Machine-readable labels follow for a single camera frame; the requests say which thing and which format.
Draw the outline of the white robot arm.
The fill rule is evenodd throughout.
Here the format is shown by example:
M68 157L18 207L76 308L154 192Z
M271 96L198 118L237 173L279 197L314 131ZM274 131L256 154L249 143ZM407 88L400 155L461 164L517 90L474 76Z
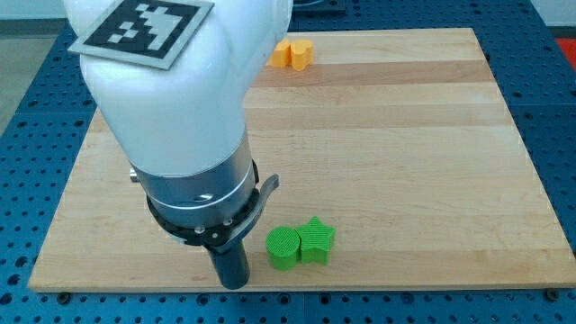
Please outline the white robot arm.
M243 101L288 31L290 0L65 0L85 83L158 224L206 248L223 286L277 175L258 176Z

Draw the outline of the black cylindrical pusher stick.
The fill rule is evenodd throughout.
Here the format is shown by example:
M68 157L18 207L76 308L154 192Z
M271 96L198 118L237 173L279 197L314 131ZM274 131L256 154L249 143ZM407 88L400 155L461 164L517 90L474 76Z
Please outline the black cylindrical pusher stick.
M215 247L207 247L207 250L224 288L237 290L248 283L250 269L242 242L234 244L223 252L218 252Z

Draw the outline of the black end effector mount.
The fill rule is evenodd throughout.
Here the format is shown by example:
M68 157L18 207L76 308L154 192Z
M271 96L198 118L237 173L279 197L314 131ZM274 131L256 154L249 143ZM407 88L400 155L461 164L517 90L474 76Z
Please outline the black end effector mount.
M145 175L148 208L159 227L183 244L209 248L240 243L279 185L278 174L261 181L252 160L186 177Z

